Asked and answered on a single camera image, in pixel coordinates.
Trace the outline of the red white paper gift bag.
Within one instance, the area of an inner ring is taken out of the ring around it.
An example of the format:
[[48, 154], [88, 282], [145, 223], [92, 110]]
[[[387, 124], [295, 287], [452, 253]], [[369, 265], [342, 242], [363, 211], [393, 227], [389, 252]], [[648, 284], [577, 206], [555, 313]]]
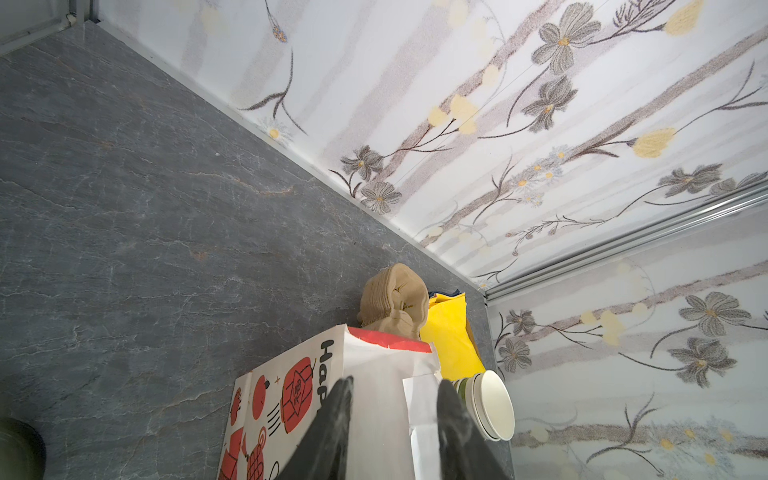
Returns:
[[217, 476], [437, 478], [438, 383], [432, 345], [332, 327], [236, 379]]

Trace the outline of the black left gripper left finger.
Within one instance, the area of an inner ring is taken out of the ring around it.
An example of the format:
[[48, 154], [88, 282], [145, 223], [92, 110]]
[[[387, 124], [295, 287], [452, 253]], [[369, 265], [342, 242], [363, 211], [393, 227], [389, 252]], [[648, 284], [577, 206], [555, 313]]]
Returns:
[[346, 478], [353, 393], [352, 376], [334, 384], [278, 480]]

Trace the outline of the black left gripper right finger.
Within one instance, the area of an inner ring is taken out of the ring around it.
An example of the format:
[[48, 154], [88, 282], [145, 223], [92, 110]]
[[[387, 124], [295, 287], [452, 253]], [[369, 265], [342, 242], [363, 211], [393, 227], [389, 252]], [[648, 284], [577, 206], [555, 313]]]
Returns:
[[439, 384], [436, 407], [441, 479], [509, 479], [448, 380]]

